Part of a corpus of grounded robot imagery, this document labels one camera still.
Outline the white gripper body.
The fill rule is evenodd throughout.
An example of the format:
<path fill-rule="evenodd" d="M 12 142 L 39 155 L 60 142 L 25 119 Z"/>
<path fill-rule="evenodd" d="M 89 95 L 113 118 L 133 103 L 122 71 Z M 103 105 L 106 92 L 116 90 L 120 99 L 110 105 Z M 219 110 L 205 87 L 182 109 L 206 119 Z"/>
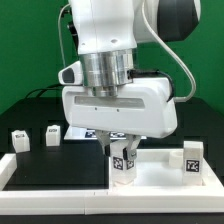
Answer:
<path fill-rule="evenodd" d="M 165 77 L 134 78 L 115 97 L 95 97 L 83 85 L 81 63 L 58 73 L 69 125 L 108 132 L 164 138 L 177 128 L 171 84 Z"/>

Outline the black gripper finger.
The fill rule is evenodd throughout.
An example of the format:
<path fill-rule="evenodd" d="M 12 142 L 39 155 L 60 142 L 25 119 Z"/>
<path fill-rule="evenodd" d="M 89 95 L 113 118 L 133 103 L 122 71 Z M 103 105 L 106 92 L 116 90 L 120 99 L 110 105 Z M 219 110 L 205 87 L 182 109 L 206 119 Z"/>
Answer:
<path fill-rule="evenodd" d="M 110 144 L 111 144 L 109 133 L 102 130 L 96 130 L 95 133 L 96 133 L 97 140 L 101 144 L 103 154 L 106 156 L 109 156 Z"/>
<path fill-rule="evenodd" d="M 123 149 L 123 158 L 126 161 L 134 161 L 137 158 L 137 147 L 141 137 L 139 135 L 127 135 L 127 146 Z"/>

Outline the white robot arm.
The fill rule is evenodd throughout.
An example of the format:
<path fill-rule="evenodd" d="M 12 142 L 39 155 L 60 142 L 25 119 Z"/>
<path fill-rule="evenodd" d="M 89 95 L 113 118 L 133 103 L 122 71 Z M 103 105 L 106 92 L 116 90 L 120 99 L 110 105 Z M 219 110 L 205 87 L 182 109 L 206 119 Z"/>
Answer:
<path fill-rule="evenodd" d="M 65 117 L 71 126 L 90 128 L 103 152 L 112 153 L 109 133 L 122 132 L 125 160 L 137 157 L 143 136 L 164 138 L 177 127 L 175 104 L 192 98 L 174 95 L 171 78 L 134 67 L 139 43 L 166 46 L 192 33 L 201 16 L 200 0 L 69 0 L 78 34 L 79 60 L 59 72 Z"/>

